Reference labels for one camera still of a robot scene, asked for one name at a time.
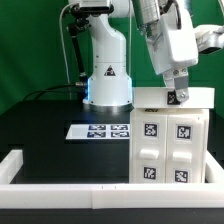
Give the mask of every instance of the green backdrop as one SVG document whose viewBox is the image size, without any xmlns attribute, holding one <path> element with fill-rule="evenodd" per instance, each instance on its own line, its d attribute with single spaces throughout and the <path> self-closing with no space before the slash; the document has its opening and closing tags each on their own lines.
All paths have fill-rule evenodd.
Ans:
<svg viewBox="0 0 224 224">
<path fill-rule="evenodd" d="M 223 25 L 218 0 L 192 0 L 193 24 Z M 0 7 L 0 113 L 33 91 L 65 84 L 66 74 L 61 50 L 58 20 L 66 0 L 1 0 Z M 72 21 L 67 17 L 63 23 Z M 110 20 L 129 42 L 129 20 Z M 145 40 L 132 24 L 131 76 L 134 86 L 162 86 L 154 74 Z M 72 82 L 78 78 L 71 40 L 64 29 L 69 71 Z M 92 72 L 92 49 L 88 32 L 79 36 L 88 75 Z M 200 56 L 190 68 L 190 86 L 215 87 L 216 111 L 224 117 L 224 50 Z M 48 94 L 46 98 L 68 98 L 68 94 Z"/>
</svg>

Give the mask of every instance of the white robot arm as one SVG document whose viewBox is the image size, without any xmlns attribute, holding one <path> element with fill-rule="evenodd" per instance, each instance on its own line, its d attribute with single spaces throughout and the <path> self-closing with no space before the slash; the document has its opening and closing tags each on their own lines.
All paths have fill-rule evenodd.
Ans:
<svg viewBox="0 0 224 224">
<path fill-rule="evenodd" d="M 77 20 L 86 18 L 93 45 L 93 74 L 88 79 L 88 96 L 84 107 L 95 111 L 123 111 L 132 105 L 132 82 L 126 72 L 126 39 L 108 23 L 114 10 L 119 17 L 127 16 L 129 1 L 70 0 Z"/>
</svg>

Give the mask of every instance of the white block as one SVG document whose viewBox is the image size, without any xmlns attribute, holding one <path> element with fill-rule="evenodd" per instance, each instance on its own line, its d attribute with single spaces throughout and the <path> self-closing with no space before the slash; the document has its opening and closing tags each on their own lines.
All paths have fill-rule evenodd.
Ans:
<svg viewBox="0 0 224 224">
<path fill-rule="evenodd" d="M 192 154 L 184 152 L 174 152 L 172 160 L 176 162 L 191 163 Z"/>
<path fill-rule="evenodd" d="M 134 88 L 133 106 L 135 108 L 214 108 L 215 90 L 213 88 L 188 88 L 189 100 L 180 105 L 168 105 L 169 88 L 137 87 Z"/>
<path fill-rule="evenodd" d="M 169 113 L 167 183 L 202 183 L 205 178 L 209 111 L 178 109 Z"/>
<path fill-rule="evenodd" d="M 131 112 L 130 183 L 165 182 L 166 129 L 164 110 Z"/>
<path fill-rule="evenodd" d="M 0 163 L 0 184 L 10 184 L 22 165 L 22 150 L 12 150 Z"/>
<path fill-rule="evenodd" d="M 139 153 L 141 159 L 158 159 L 159 150 L 142 149 Z"/>
</svg>

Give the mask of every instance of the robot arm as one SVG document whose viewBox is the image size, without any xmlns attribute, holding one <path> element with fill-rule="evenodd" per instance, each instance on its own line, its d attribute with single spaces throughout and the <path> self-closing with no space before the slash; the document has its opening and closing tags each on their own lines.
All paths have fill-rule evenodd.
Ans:
<svg viewBox="0 0 224 224">
<path fill-rule="evenodd" d="M 133 6 L 139 30 L 146 36 L 155 73 L 163 75 L 165 85 L 175 90 L 179 102 L 186 101 L 187 68 L 198 63 L 198 50 L 183 1 L 133 0 Z"/>
</svg>

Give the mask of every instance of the black cable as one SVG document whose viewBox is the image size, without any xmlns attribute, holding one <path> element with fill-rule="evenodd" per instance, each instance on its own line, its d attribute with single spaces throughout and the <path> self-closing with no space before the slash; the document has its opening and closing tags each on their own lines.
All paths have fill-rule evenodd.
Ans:
<svg viewBox="0 0 224 224">
<path fill-rule="evenodd" d="M 37 94 L 37 93 L 82 93 L 80 91 L 57 91 L 57 90 L 39 90 L 39 91 L 34 91 L 32 93 L 27 94 L 24 98 L 23 101 L 27 100 L 30 96 Z"/>
<path fill-rule="evenodd" d="M 167 13 L 172 4 L 175 5 L 177 11 L 177 29 L 180 30 L 182 28 L 182 21 L 178 2 L 176 0 L 168 0 L 167 4 L 163 8 L 163 11 Z"/>
<path fill-rule="evenodd" d="M 47 88 L 47 89 L 43 90 L 42 92 L 40 92 L 40 93 L 34 98 L 34 100 L 38 100 L 42 95 L 45 94 L 45 91 L 55 90 L 55 89 L 61 89 L 61 88 L 68 88 L 68 87 L 76 87 L 76 85 L 75 85 L 74 83 L 72 83 L 72 84 L 64 84 L 64 85 L 58 85 L 58 86 L 53 86 L 53 87 Z"/>
<path fill-rule="evenodd" d="M 45 90 L 39 90 L 39 91 L 34 91 L 32 93 L 29 93 L 28 95 L 26 95 L 23 99 L 23 101 L 25 101 L 28 97 L 30 97 L 31 95 L 34 95 L 34 94 L 38 94 L 34 100 L 38 100 L 42 95 L 44 95 L 45 93 L 48 93 L 48 92 L 57 92 L 57 93 L 68 93 L 68 92 L 75 92 L 75 93 L 83 93 L 82 91 L 56 91 L 57 89 L 61 89 L 61 88 L 69 88 L 69 87 L 76 87 L 76 85 L 74 83 L 72 84 L 65 84 L 65 85 L 58 85 L 58 86 L 53 86 L 53 87 L 50 87 L 50 88 L 47 88 Z"/>
</svg>

